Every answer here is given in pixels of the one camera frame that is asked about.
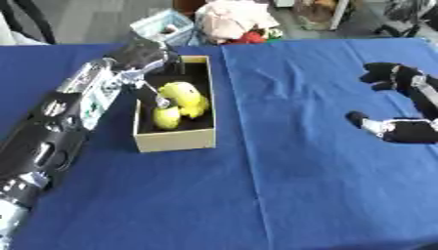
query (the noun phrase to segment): table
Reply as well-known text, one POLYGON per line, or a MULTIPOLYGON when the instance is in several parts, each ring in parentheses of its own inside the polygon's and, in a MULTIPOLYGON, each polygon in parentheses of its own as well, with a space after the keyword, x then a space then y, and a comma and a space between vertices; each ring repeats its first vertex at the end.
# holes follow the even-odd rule
MULTIPOLYGON (((0 133, 114 45, 0 47, 0 133)), ((215 149, 140 154, 135 100, 119 97, 16 250, 412 249, 438 240, 436 146, 386 144, 343 118, 416 114, 360 83, 364 62, 438 74, 422 40, 186 47, 208 55, 215 149)))

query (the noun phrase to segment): basket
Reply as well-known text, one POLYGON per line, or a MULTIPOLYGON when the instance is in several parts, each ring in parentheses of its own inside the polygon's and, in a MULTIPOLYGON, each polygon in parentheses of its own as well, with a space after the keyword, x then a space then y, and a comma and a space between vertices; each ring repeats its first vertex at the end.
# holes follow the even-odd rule
POLYGON ((174 10, 157 13, 149 18, 133 22, 130 26, 141 37, 165 42, 170 46, 188 45, 195 27, 191 20, 174 10), (177 30, 170 34, 162 33, 169 24, 176 26, 177 30))

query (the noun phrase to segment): yellow plush toy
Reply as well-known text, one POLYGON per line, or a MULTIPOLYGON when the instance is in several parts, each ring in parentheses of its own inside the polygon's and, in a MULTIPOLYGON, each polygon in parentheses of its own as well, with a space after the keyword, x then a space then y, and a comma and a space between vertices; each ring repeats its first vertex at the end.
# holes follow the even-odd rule
POLYGON ((203 115, 210 107, 208 99, 188 82, 167 83, 158 91, 163 97, 175 100, 180 107, 181 115, 187 115, 192 119, 203 115))
POLYGON ((177 105, 168 108, 156 107, 153 110, 153 122, 160 129, 176 129, 181 121, 180 109, 177 105))

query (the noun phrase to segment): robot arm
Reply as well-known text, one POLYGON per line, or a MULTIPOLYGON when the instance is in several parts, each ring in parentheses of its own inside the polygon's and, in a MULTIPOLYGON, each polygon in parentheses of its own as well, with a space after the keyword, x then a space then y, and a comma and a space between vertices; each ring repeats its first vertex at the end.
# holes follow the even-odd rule
POLYGON ((122 89, 169 105, 144 75, 177 60, 164 44, 135 39, 81 66, 18 123, 0 145, 0 249, 9 249, 41 193, 61 182, 122 89))
POLYGON ((401 64, 376 62, 365 65, 369 72, 361 77, 375 91, 396 90, 410 98, 425 119, 401 117, 384 121, 369 119, 358 111, 346 118, 357 128, 364 129, 390 143, 438 143, 438 80, 421 71, 401 64))

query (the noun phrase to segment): open box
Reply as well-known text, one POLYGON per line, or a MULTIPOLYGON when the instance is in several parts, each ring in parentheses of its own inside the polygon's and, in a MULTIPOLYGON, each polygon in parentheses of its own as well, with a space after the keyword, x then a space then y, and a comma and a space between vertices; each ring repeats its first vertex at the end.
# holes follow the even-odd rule
POLYGON ((211 71, 208 57, 182 56, 184 75, 164 71, 148 75, 147 81, 156 88, 167 82, 192 83, 210 101, 210 109, 196 119, 184 116, 177 129, 164 131, 153 125, 152 112, 137 101, 133 136, 140 152, 194 149, 216 146, 216 118, 211 71))

